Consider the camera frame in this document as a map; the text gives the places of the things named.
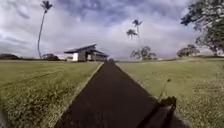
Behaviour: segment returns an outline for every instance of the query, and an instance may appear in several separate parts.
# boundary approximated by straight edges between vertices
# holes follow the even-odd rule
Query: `tree trunk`
[[[137,26],[137,33],[138,33],[138,44],[140,43],[140,33],[139,33],[139,26]]]
[[[38,51],[38,55],[39,55],[40,59],[42,58],[41,57],[41,52],[40,52],[40,38],[41,38],[42,29],[43,29],[45,14],[46,14],[46,11],[44,12],[44,15],[43,15],[43,18],[42,18],[42,22],[41,22],[41,26],[40,26],[40,32],[39,32],[39,37],[38,37],[38,42],[37,42],[37,51]]]

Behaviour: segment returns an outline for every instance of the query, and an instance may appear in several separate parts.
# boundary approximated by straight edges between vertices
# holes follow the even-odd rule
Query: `dark roof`
[[[97,55],[102,55],[102,56],[106,56],[106,57],[108,57],[109,55],[107,55],[107,54],[105,54],[105,53],[103,53],[103,52],[100,52],[100,51],[98,51],[98,50],[93,50],[93,52],[95,52]]]
[[[71,49],[71,50],[65,51],[64,53],[76,53],[76,52],[86,50],[86,49],[94,50],[95,48],[96,48],[96,44],[93,44],[93,45],[89,45],[89,46],[85,46],[85,47],[81,47],[81,48]]]

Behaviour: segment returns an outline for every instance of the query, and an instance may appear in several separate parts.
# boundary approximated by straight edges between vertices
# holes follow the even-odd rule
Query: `paved path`
[[[156,100],[114,63],[107,62],[76,97],[55,128],[136,128]],[[160,128],[167,115],[159,111],[147,128]],[[186,128],[173,117],[171,128]]]

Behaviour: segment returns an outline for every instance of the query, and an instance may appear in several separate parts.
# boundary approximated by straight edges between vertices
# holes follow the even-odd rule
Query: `green lawn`
[[[53,127],[99,66],[0,61],[0,108],[14,127]]]
[[[178,98],[177,116],[192,128],[224,126],[224,59],[190,58],[177,61],[120,63],[150,94]]]

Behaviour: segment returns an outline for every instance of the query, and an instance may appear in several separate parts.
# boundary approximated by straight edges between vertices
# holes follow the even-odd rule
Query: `sky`
[[[1,0],[0,53],[37,57],[37,39],[44,13],[42,0]],[[97,44],[97,49],[115,59],[130,57],[132,50],[149,46],[159,58],[195,42],[192,26],[180,19],[192,0],[50,0],[41,37],[41,52],[60,58],[63,52]],[[143,21],[140,41],[126,35]]]

